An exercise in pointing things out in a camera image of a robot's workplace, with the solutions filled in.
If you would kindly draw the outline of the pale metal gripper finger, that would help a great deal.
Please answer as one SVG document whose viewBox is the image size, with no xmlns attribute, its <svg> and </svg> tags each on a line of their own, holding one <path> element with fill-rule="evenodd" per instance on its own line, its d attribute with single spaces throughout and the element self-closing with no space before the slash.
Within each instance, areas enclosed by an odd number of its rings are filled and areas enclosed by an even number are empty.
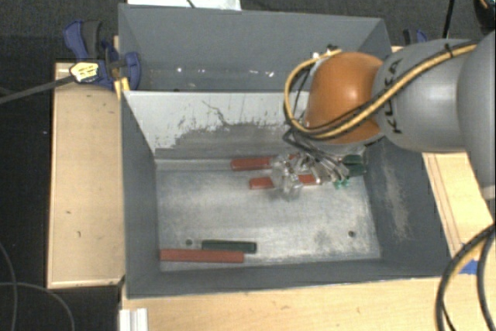
<svg viewBox="0 0 496 331">
<path fill-rule="evenodd" d="M 289 177 L 298 171 L 298 158 L 295 156 L 277 156 L 271 160 L 271 173 L 273 177 Z"/>
<path fill-rule="evenodd" d="M 276 179 L 277 193 L 287 202 L 299 198 L 302 189 L 303 183 L 296 174 L 282 175 Z"/>
</svg>

